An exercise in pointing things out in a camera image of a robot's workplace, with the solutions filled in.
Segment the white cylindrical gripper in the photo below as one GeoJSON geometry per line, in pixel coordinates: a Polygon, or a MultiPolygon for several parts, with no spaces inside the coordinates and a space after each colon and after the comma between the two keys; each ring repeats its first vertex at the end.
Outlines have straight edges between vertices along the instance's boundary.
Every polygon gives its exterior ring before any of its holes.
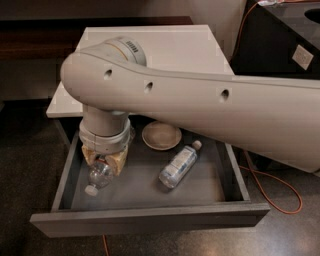
{"type": "Polygon", "coordinates": [[[128,155],[126,146],[130,139],[131,125],[128,116],[127,112],[83,106],[79,137],[84,144],[81,150],[89,166],[94,164],[98,154],[106,155],[105,160],[114,175],[120,175],[128,155]]]}

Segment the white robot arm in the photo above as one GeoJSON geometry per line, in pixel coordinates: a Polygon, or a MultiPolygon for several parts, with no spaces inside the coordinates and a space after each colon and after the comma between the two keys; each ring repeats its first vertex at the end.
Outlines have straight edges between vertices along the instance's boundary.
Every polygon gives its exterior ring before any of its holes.
{"type": "Polygon", "coordinates": [[[87,106],[150,117],[306,172],[320,169],[316,80],[156,70],[125,37],[70,54],[61,79],[87,106]]]}

